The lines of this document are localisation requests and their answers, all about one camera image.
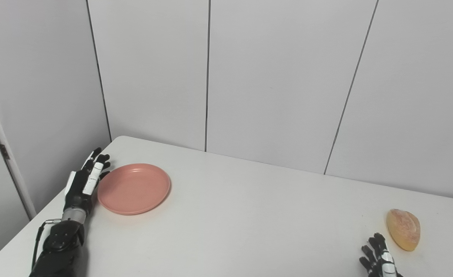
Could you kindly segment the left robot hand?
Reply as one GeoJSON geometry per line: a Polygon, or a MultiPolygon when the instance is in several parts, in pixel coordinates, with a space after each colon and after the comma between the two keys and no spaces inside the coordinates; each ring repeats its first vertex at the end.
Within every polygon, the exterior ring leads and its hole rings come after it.
{"type": "Polygon", "coordinates": [[[110,173],[110,155],[103,154],[101,147],[91,152],[82,168],[72,171],[65,188],[65,205],[68,209],[81,209],[86,215],[93,210],[93,193],[100,181],[110,173]]]}

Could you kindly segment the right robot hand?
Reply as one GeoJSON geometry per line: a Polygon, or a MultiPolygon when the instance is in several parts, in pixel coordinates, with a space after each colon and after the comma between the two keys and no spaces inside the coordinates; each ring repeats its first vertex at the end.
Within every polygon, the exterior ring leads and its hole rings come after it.
{"type": "Polygon", "coordinates": [[[367,244],[361,247],[364,256],[359,258],[361,265],[367,271],[369,277],[401,277],[395,261],[385,242],[385,238],[380,233],[374,233],[368,239],[367,244]]]}

